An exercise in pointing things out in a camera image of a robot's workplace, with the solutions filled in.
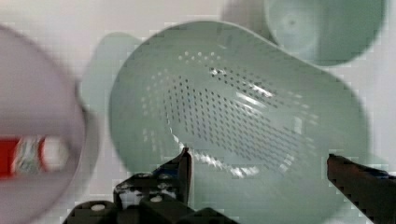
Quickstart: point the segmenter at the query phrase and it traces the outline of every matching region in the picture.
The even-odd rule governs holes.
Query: green plastic colander
[[[366,163],[367,118],[336,77],[230,23],[194,21],[141,44],[121,68],[110,131],[132,172],[191,148],[190,206],[240,223],[319,223],[344,197],[329,153]]]

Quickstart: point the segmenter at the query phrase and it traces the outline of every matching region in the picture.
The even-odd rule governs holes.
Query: toothpaste tube
[[[0,136],[0,178],[62,170],[69,157],[54,136]]]

